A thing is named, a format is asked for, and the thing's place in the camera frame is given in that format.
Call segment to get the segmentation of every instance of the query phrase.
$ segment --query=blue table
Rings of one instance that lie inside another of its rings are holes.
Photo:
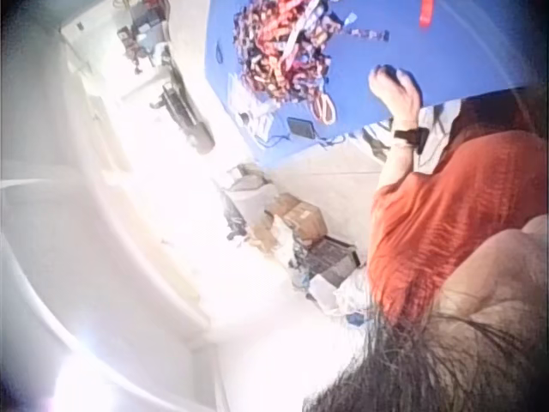
[[[206,77],[227,109],[228,76],[239,73],[232,44],[233,16],[248,0],[211,0],[206,44]],[[288,117],[313,121],[321,137],[334,137],[388,118],[371,94],[367,74],[377,64],[413,73],[425,106],[538,82],[546,73],[541,33],[529,25],[528,10],[516,0],[435,0],[433,20],[419,27],[419,0],[341,0],[330,8],[341,18],[354,12],[351,27],[387,29],[388,43],[335,36],[326,47],[332,57],[326,91],[335,103],[337,121],[314,121],[304,103],[287,104],[275,116],[270,135],[289,132]],[[219,45],[223,60],[218,63]],[[275,166],[316,142],[301,137],[262,148],[243,131],[258,163]]]

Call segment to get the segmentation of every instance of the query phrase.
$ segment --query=hand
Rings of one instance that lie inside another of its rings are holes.
[[[375,67],[368,76],[370,90],[393,115],[393,130],[411,130],[419,127],[419,90],[409,75],[396,71],[395,81],[384,66]]]

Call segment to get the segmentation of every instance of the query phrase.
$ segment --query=orange shirt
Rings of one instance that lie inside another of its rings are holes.
[[[452,148],[432,175],[377,191],[368,276],[389,319],[418,319],[482,242],[547,213],[547,146],[506,131]]]

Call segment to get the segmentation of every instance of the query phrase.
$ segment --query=smartwatch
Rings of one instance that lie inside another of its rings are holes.
[[[411,130],[395,130],[394,136],[406,141],[410,146],[416,149],[418,155],[421,155],[423,153],[423,148],[427,143],[429,129],[419,127]]]

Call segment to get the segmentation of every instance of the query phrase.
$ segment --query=woman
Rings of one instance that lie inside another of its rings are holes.
[[[393,113],[393,130],[417,129],[419,91],[410,76],[396,76],[376,68],[371,91]],[[432,175],[413,173],[414,146],[395,138],[374,199],[368,259],[373,297],[394,321],[419,318],[493,234],[547,212],[546,144],[532,133],[496,131],[462,127]]]
[[[413,173],[419,91],[402,71],[369,80],[396,130],[372,210],[377,315],[305,410],[549,410],[546,143],[465,112],[434,173]]]

